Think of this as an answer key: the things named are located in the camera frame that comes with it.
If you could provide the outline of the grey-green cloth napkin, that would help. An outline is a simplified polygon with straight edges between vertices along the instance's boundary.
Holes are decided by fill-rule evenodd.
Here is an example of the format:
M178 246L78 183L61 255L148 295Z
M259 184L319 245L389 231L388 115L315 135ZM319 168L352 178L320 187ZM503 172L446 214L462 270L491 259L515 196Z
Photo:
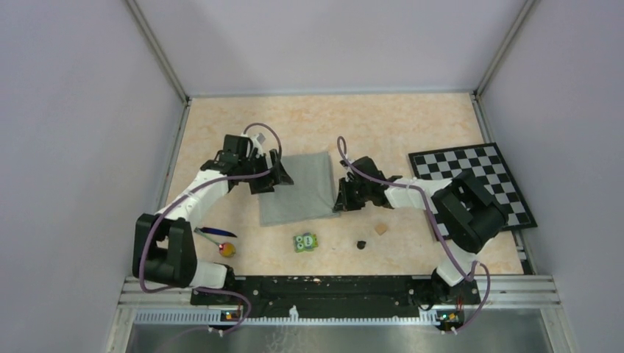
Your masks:
M335 181L328 152L296 154L282 159L293 185L278 185L272 193L259 196L262 227L298 223L319 218L335 218Z

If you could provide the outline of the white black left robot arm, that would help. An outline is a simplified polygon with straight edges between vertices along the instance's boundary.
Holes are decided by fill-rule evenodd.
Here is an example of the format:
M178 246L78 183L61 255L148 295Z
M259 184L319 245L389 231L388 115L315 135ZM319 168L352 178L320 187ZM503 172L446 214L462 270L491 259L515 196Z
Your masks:
M281 146L264 151L260 135L226 135L221 150L201 165L192 183L174 201L155 214L138 217L133 276L167 288L208 288L215 302L231 302L236 285L227 278L227 267L199 260L194 230L209 209L241 182L248 184L252 194L293 185L280 161L282 153Z

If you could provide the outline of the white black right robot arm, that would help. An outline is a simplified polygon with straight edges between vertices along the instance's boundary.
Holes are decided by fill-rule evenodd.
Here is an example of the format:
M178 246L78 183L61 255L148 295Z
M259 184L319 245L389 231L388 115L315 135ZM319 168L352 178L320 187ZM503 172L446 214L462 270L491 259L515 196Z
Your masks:
M283 157L264 176L249 181L260 201L260 225L329 218L368 203L387 209L415 208L433 216L433 230L447 231L445 259L433 271L431 292L441 303L461 294L474 276L477 255L507 224L509 214L471 171L438 180L384 176L370 157L342 161L347 175L333 183L327 153Z

